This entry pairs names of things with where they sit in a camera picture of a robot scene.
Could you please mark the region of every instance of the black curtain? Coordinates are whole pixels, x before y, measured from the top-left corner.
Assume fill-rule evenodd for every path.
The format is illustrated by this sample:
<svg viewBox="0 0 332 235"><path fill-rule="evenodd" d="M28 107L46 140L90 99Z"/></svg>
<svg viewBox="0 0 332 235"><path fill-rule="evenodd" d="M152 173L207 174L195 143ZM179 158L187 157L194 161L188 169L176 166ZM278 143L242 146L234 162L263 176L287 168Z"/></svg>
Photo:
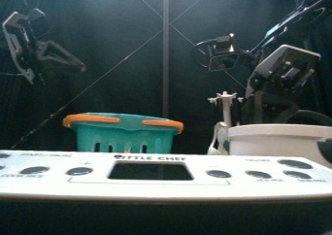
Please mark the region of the black curtain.
<svg viewBox="0 0 332 235"><path fill-rule="evenodd" d="M0 1L2 22L14 11L26 13L23 0ZM167 2L168 10L166 0L27 0L28 8L39 8L50 22L48 32L38 39L59 43L84 62L87 71L55 72L47 85L31 85L23 77L2 75L3 149L16 145L18 150L75 151L75 134L62 125L67 115L98 112L162 117L167 103L167 117L184 123L184 132L174 139L174 152L207 153L214 124L220 120L208 98L223 91L244 96L250 72L243 69L210 72L195 63L194 45L234 33L242 49L252 49L296 3L295 0ZM324 51L327 58L331 58L326 50L330 27L328 23L322 24L315 34L315 48ZM2 72L16 73L3 34L0 39ZM324 62L320 90L331 98L328 68ZM326 111L331 115L330 105Z"/></svg>

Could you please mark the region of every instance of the white pot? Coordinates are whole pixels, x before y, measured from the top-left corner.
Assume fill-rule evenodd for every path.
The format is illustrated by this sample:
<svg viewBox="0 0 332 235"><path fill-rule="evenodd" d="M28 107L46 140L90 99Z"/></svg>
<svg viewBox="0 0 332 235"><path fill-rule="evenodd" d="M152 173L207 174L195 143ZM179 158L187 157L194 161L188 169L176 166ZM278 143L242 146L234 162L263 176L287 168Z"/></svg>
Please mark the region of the white pot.
<svg viewBox="0 0 332 235"><path fill-rule="evenodd" d="M332 162L322 155L318 146L318 142L332 139L332 127L302 124L242 125L228 129L228 139L231 155L298 156L332 168Z"/></svg>

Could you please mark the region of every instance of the plastic basket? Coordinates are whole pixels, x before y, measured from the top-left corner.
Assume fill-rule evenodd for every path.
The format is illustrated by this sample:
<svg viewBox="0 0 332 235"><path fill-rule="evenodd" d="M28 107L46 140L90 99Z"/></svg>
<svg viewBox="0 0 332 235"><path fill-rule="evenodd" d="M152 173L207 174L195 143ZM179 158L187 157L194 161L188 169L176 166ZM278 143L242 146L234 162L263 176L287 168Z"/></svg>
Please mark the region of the plastic basket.
<svg viewBox="0 0 332 235"><path fill-rule="evenodd" d="M87 113L68 115L64 127L76 132L78 151L170 153L183 123L160 117Z"/></svg>

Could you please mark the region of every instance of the dark surface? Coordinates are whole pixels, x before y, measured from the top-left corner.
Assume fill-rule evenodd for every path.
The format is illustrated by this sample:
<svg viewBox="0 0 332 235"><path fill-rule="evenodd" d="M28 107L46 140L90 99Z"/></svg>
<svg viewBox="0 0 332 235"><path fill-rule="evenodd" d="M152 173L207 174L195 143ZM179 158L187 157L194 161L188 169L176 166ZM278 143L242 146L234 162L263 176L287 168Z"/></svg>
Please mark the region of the dark surface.
<svg viewBox="0 0 332 235"><path fill-rule="evenodd" d="M324 234L332 202L111 204L2 201L0 234Z"/></svg>

